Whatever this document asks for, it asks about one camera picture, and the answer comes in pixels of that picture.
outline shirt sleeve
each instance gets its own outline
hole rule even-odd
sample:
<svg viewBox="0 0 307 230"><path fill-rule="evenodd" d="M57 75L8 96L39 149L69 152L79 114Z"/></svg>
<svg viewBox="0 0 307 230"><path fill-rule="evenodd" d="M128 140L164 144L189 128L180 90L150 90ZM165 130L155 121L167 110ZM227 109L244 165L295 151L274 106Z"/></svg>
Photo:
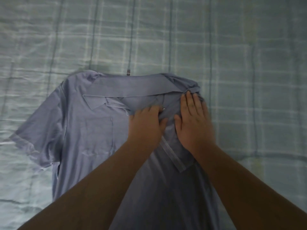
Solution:
<svg viewBox="0 0 307 230"><path fill-rule="evenodd" d="M60 161L66 131L66 98L57 87L9 138L41 167Z"/></svg>

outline person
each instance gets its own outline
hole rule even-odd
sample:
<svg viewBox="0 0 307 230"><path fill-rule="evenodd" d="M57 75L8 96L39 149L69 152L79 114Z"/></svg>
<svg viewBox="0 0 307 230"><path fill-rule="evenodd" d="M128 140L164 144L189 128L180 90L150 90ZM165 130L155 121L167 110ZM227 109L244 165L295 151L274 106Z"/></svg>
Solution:
<svg viewBox="0 0 307 230"><path fill-rule="evenodd" d="M129 118L127 141L115 154L19 229L108 229L136 172L158 146L167 119L159 106ZM215 143L206 104L181 97L178 138L207 173L237 229L306 229L307 214L229 157Z"/></svg>

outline bed sheet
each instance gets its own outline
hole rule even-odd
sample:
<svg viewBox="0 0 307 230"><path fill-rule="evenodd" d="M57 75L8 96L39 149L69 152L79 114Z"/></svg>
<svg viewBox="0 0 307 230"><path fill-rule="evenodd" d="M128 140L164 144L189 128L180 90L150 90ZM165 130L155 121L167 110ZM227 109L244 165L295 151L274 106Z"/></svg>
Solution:
<svg viewBox="0 0 307 230"><path fill-rule="evenodd" d="M0 0L0 229L51 202L7 137L85 69L197 81L218 145L307 211L306 25L307 0Z"/></svg>

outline chest pocket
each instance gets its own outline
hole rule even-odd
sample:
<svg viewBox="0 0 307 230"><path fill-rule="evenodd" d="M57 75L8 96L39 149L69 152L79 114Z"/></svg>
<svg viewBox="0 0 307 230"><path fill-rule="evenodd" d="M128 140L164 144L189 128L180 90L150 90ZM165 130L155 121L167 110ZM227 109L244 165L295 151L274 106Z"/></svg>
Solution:
<svg viewBox="0 0 307 230"><path fill-rule="evenodd" d="M85 119L81 122L83 154L111 155L113 152L113 121L111 117Z"/></svg>

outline short-sleeved shirt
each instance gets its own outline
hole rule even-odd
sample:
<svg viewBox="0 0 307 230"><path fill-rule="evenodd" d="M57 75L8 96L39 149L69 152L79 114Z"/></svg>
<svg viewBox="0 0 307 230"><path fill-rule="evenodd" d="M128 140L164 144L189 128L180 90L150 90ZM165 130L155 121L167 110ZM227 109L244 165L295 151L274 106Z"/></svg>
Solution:
<svg viewBox="0 0 307 230"><path fill-rule="evenodd" d="M129 115L160 105L162 140L134 177L110 229L219 229L217 194L179 142L174 115L195 81L170 73L119 76L87 70L69 76L10 137L41 167L53 166L56 200L114 154Z"/></svg>

